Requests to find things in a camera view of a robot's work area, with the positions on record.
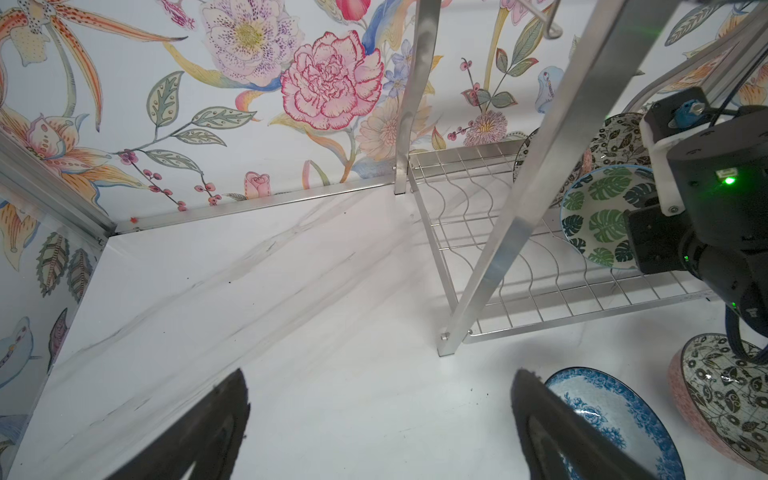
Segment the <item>orange lily illustration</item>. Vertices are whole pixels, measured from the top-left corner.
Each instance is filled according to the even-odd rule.
[[[30,122],[17,111],[4,106],[0,108],[0,128],[81,197],[104,211],[98,204],[99,187],[147,187],[119,168],[106,165],[109,160],[117,160],[117,155],[78,146],[78,130],[86,116],[83,114],[70,118],[40,115]]]
[[[78,63],[91,89],[96,104],[96,130],[98,130],[101,124],[101,82],[91,57],[66,25],[65,20],[138,41],[179,41],[186,37],[171,38],[155,35],[99,14],[64,5],[67,1],[19,0],[18,7],[10,8],[0,15],[0,47],[10,38],[22,56],[22,64],[26,66],[29,63],[44,61],[46,58],[45,42],[50,39],[43,33],[42,27],[46,26],[51,35],[58,33]],[[5,103],[8,91],[7,78],[5,66],[0,59],[0,105]]]

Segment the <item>ceramic bowl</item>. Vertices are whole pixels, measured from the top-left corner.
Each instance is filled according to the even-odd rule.
[[[750,355],[760,351],[742,343]],[[768,366],[739,360],[725,335],[705,333],[677,352],[667,380],[680,414],[707,443],[768,473]]]
[[[518,156],[515,160],[515,168],[512,171],[512,181],[515,181],[518,179],[518,173],[520,173],[520,168],[523,165],[523,160],[528,156],[528,149],[531,146],[531,141],[536,136],[536,133],[538,132],[538,128],[533,131],[523,142],[523,145],[520,146],[520,150],[518,151]],[[563,195],[565,194],[565,191],[570,187],[574,181],[579,178],[581,175],[585,175],[592,171],[592,156],[588,152],[584,152],[584,155],[582,155],[578,160],[576,160],[576,165],[574,165],[574,169],[571,171],[571,174],[568,175],[568,179],[565,181],[563,186],[560,188],[560,191],[558,191],[558,194],[554,196],[554,199],[552,200],[550,208],[560,207],[561,202],[563,201]]]
[[[648,150],[640,136],[642,114],[628,113],[606,119],[589,144],[595,168],[609,165],[650,166]]]
[[[588,260],[618,269],[635,268],[624,211],[637,210],[641,198],[656,191],[649,168],[614,165],[579,178],[560,209],[566,240]]]
[[[628,386],[599,370],[563,369],[549,377],[549,389],[604,437],[651,474],[683,480],[683,463],[667,429]],[[572,480],[579,477],[566,462]]]

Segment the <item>pink rosebud illustration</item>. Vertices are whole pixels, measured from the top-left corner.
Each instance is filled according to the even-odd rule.
[[[139,161],[139,158],[136,156],[134,152],[130,150],[126,150],[120,154],[120,162],[123,165],[135,164],[138,161]]]
[[[272,194],[270,188],[270,176],[267,174],[259,175],[254,172],[245,174],[245,197],[252,198],[268,197]]]
[[[283,109],[317,130],[341,130],[354,117],[371,113],[383,75],[378,48],[366,55],[356,31],[344,38],[327,31],[313,45],[299,47],[280,77]]]

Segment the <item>metal post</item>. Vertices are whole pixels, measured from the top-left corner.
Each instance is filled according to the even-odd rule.
[[[600,0],[595,6],[448,329],[438,336],[440,356],[455,353],[678,4]]]
[[[440,20],[440,0],[418,0],[413,25],[413,55],[406,90],[402,95],[395,142],[395,195],[406,192],[411,128],[432,70],[432,57]]]

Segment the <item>monstera leaf pattern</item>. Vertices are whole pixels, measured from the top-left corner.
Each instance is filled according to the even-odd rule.
[[[641,208],[643,197],[654,191],[654,176],[646,167],[620,164],[593,170],[565,194],[561,223],[566,240],[598,265],[636,267],[624,212]]]

